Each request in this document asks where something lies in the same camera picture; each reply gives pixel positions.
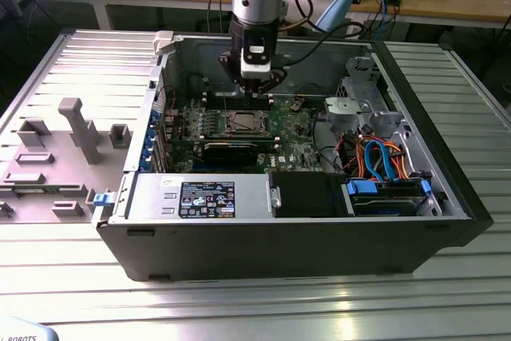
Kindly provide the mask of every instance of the metal bracket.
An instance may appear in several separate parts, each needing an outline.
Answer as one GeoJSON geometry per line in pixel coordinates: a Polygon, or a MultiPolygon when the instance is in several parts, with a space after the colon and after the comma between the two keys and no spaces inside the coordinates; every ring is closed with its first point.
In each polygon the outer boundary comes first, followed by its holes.
{"type": "Polygon", "coordinates": [[[162,55],[166,54],[172,49],[174,44],[174,32],[173,31],[158,31],[153,39],[154,54],[162,55]]]}

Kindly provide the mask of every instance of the slotted metal surface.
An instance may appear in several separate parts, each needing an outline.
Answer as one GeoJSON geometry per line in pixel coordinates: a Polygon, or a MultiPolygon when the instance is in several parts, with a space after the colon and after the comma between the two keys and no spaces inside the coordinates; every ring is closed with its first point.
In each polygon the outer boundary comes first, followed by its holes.
{"type": "Polygon", "coordinates": [[[84,118],[94,120],[98,131],[108,132],[112,124],[127,124],[133,130],[157,60],[153,38],[154,33],[89,30],[59,37],[2,128],[0,174],[21,144],[16,131],[25,119],[43,119],[51,131],[70,130],[57,111],[63,97],[79,97],[84,118]]]}
{"type": "MultiPolygon", "coordinates": [[[[413,64],[407,49],[399,53],[413,64]]],[[[438,51],[427,46],[424,55],[445,59],[438,51]]],[[[464,94],[471,98],[460,103],[484,106],[478,91],[464,94]]],[[[419,97],[433,104],[455,100],[419,97]]],[[[484,127],[480,137],[473,127],[438,124],[457,151],[473,143],[475,152],[484,152],[483,137],[509,145],[504,125],[476,125],[484,127]]],[[[2,225],[0,308],[49,324],[63,341],[508,340],[511,196],[494,179],[509,183],[511,169],[464,168],[496,224],[465,248],[443,250],[413,275],[137,283],[88,224],[2,225]]]]}
{"type": "Polygon", "coordinates": [[[490,214],[511,212],[509,115],[455,53],[437,45],[386,45],[490,214]]]}

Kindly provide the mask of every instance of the blue latch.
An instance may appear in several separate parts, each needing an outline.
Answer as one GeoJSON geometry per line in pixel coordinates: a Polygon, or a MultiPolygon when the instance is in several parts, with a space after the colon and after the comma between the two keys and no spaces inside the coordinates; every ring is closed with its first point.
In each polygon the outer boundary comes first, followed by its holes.
{"type": "Polygon", "coordinates": [[[376,183],[371,180],[351,180],[347,184],[348,194],[354,195],[357,193],[368,193],[368,194],[378,194],[378,188],[376,188],[376,183]]]}
{"type": "Polygon", "coordinates": [[[94,196],[93,205],[95,207],[109,207],[115,203],[115,198],[115,192],[96,193],[96,196],[94,196]]]}
{"type": "Polygon", "coordinates": [[[156,136],[156,132],[154,132],[152,129],[148,129],[146,132],[145,132],[145,136],[146,137],[149,137],[149,138],[153,138],[156,136]]]}
{"type": "Polygon", "coordinates": [[[146,137],[144,139],[144,145],[147,147],[147,148],[152,148],[154,146],[154,142],[149,138],[149,137],[146,137]]]}
{"type": "Polygon", "coordinates": [[[430,182],[427,180],[421,181],[422,190],[424,193],[429,196],[431,194],[431,185],[430,182]]]}

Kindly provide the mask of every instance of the aluminum profile table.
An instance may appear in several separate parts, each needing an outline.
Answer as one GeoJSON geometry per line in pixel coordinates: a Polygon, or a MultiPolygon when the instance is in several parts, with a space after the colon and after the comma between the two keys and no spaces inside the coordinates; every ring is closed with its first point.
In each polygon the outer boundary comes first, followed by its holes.
{"type": "MultiPolygon", "coordinates": [[[[97,31],[61,36],[0,120],[2,149],[16,145],[8,117],[22,120],[33,100],[93,92],[71,87],[82,84],[79,77],[54,82],[60,64],[101,58],[112,67],[116,60],[150,67],[152,38],[97,31]],[[142,55],[129,54],[134,46],[142,55]]],[[[48,324],[62,341],[509,339],[509,121],[475,78],[458,74],[463,64],[454,53],[432,45],[388,48],[496,222],[473,243],[440,252],[413,275],[138,283],[125,276],[90,224],[4,224],[2,312],[48,324]]],[[[140,97],[138,85],[106,84],[99,91],[105,98],[140,97]]],[[[112,119],[130,124],[126,116],[112,119]]]]}

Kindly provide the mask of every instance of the table leg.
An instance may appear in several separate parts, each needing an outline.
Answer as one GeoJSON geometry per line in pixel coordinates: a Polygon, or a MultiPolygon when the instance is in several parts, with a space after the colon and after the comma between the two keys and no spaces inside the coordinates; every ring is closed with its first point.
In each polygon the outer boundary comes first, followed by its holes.
{"type": "Polygon", "coordinates": [[[106,2],[95,0],[93,3],[94,13],[96,14],[97,24],[100,30],[113,30],[109,13],[106,10],[106,2]]]}
{"type": "Polygon", "coordinates": [[[23,16],[23,11],[16,0],[0,0],[0,3],[16,18],[23,16]]]}

